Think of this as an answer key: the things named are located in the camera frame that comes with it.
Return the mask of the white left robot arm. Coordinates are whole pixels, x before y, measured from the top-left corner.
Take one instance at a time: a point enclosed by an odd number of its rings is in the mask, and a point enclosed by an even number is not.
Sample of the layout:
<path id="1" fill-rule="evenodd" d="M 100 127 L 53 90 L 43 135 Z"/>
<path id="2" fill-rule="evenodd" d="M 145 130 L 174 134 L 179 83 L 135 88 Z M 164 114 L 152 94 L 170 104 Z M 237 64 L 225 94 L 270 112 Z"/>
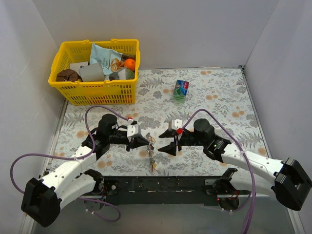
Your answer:
<path id="1" fill-rule="evenodd" d="M 51 225 L 62 208 L 84 194 L 104 195 L 104 177 L 88 167 L 99 160 L 111 144 L 125 145 L 130 151 L 147 146 L 141 127 L 133 119 L 118 126 L 117 117 L 105 114 L 98 127 L 89 131 L 88 137 L 77 151 L 41 179 L 32 178 L 26 184 L 21 209 L 43 227 Z"/>

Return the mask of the large metal key ring disc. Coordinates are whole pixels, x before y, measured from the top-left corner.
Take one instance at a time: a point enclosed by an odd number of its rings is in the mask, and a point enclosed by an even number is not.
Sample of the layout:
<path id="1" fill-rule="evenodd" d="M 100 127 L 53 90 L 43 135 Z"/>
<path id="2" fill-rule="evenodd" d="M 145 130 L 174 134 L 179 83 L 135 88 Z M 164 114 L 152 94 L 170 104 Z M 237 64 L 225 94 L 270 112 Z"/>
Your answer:
<path id="1" fill-rule="evenodd" d="M 148 158 L 150 161 L 150 165 L 151 165 L 151 172 L 153 171 L 152 165 L 155 164 L 155 159 L 154 159 L 154 144 L 156 142 L 156 140 L 152 137 L 152 135 L 150 133 L 147 133 L 145 138 L 149 141 L 149 145 L 147 146 L 147 153 L 148 153 Z"/>

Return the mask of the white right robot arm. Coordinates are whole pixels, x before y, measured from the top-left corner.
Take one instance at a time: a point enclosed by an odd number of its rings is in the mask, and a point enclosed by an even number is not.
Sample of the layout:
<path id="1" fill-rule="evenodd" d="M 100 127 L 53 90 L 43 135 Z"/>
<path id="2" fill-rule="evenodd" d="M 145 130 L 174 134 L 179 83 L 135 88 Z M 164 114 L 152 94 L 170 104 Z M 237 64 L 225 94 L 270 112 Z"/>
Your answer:
<path id="1" fill-rule="evenodd" d="M 242 153 L 236 144 L 216 135 L 214 127 L 203 118 L 194 122 L 193 131 L 183 129 L 182 120 L 171 120 L 160 138 L 172 138 L 169 145 L 158 149 L 160 152 L 175 156 L 183 146 L 201 146 L 208 158 L 229 165 L 217 180 L 205 182 L 210 195 L 255 190 L 275 197 L 291 210 L 300 211 L 312 188 L 311 179 L 297 160 L 282 161 L 250 151 Z"/>

